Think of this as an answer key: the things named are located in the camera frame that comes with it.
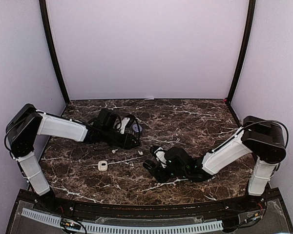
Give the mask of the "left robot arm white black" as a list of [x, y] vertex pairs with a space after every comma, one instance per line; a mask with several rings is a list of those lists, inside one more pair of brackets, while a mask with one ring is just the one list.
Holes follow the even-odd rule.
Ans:
[[139, 147], [140, 135], [127, 131], [137, 123], [134, 115], [124, 118], [112, 110], [103, 108], [88, 122], [67, 119], [38, 110], [33, 104], [24, 105], [5, 129], [4, 146], [15, 160], [23, 177], [33, 191], [40, 196], [40, 205], [49, 213], [59, 209], [59, 201], [52, 196], [47, 182], [34, 153], [37, 136], [51, 136], [70, 139], [85, 144], [104, 142], [122, 149]]

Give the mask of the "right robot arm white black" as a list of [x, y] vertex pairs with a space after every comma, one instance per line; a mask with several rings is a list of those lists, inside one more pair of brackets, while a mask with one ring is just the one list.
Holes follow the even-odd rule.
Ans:
[[157, 161], [148, 159], [143, 162], [143, 167], [159, 183], [166, 183], [173, 176], [204, 182], [237, 159], [254, 154], [257, 160], [248, 182], [247, 195], [239, 202], [239, 207], [249, 212], [258, 204], [258, 196], [264, 193], [278, 165], [285, 159], [288, 142], [289, 131], [282, 122], [247, 116], [229, 139], [203, 157], [193, 158], [183, 148], [164, 150], [152, 146], [150, 152]]

